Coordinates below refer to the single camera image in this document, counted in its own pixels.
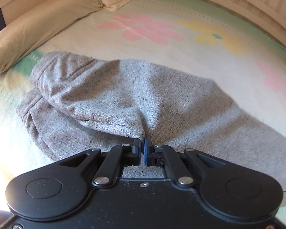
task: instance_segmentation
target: mattress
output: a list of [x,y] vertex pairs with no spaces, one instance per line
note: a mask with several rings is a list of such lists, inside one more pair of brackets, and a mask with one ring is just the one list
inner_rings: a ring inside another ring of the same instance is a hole
[[[0,75],[0,167],[12,176],[51,163],[15,107],[33,88],[34,65],[54,50],[141,59],[212,78],[247,113],[286,137],[286,48],[200,0],[133,0],[75,22]],[[286,208],[278,216],[286,223]]]

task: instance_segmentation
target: bed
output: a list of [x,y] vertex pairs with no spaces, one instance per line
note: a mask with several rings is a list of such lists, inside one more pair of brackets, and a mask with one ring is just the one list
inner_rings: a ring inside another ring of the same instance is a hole
[[[148,30],[138,33],[137,25]],[[247,113],[286,137],[285,46],[201,0],[132,0],[115,12],[102,9],[76,21],[0,74],[0,169],[9,178],[53,161],[36,147],[15,108],[33,88],[34,65],[54,50],[142,59],[211,78]],[[286,206],[278,218],[286,223]]]

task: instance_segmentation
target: speckled gray cloth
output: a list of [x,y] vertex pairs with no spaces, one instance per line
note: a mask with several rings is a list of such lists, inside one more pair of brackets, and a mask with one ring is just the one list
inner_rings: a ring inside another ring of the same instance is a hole
[[[145,61],[52,52],[33,68],[31,82],[36,88],[17,113],[53,160],[150,134],[154,144],[196,148],[273,176],[286,204],[286,138],[247,115],[212,80]],[[128,167],[124,174],[158,177],[158,169]]]

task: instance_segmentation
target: pink flower print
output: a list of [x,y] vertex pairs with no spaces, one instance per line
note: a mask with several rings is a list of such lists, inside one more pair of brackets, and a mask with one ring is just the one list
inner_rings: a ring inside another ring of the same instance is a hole
[[160,45],[168,45],[168,40],[182,41],[184,38],[170,29],[174,29],[173,24],[153,20],[147,15],[114,15],[114,22],[108,22],[99,26],[101,29],[126,29],[122,32],[122,37],[130,41],[137,41],[146,37],[152,42]]
[[286,101],[286,78],[282,78],[283,73],[278,73],[274,69],[261,63],[258,63],[257,65],[266,76],[264,79],[264,85],[275,92],[281,92]]

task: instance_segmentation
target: blue flower center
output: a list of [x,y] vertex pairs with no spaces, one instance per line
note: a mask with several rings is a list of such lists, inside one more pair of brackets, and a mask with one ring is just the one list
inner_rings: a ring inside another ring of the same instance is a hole
[[215,34],[215,33],[213,33],[213,34],[212,34],[212,36],[213,36],[214,38],[219,39],[219,40],[221,40],[221,39],[222,39],[222,37],[221,37],[220,35]]

